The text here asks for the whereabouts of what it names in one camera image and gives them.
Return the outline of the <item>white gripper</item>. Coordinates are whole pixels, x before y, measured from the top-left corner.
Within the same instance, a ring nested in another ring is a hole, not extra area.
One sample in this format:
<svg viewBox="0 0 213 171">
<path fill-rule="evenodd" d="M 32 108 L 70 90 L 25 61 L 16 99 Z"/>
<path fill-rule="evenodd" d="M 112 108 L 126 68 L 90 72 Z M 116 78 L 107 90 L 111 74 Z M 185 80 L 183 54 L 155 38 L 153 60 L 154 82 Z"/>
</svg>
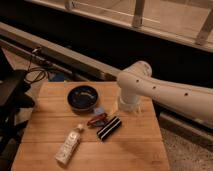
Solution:
<svg viewBox="0 0 213 171">
<path fill-rule="evenodd" d="M 118 96 L 118 108 L 125 112 L 135 111 L 139 107 L 140 96 L 121 89 Z"/>
</svg>

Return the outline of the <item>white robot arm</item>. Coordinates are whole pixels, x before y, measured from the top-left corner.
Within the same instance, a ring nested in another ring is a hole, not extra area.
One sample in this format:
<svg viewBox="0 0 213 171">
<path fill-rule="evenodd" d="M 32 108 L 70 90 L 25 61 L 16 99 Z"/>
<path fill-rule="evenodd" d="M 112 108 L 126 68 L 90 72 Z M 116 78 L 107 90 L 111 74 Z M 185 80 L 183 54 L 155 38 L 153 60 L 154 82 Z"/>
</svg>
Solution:
<svg viewBox="0 0 213 171">
<path fill-rule="evenodd" d="M 213 88 L 163 81 L 152 77 L 152 68 L 138 61 L 117 75 L 118 104 L 124 111 L 139 106 L 141 96 L 213 129 Z"/>
</svg>

